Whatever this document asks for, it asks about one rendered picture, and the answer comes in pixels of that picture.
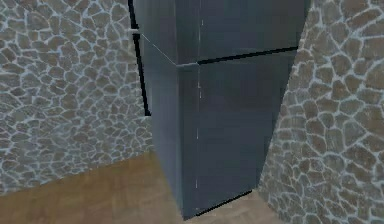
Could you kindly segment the dark grey fridge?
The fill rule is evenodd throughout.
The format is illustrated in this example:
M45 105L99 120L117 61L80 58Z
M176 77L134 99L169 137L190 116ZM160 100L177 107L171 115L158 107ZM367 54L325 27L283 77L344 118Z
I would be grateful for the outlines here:
M311 0L133 0L154 148L183 219L257 187Z

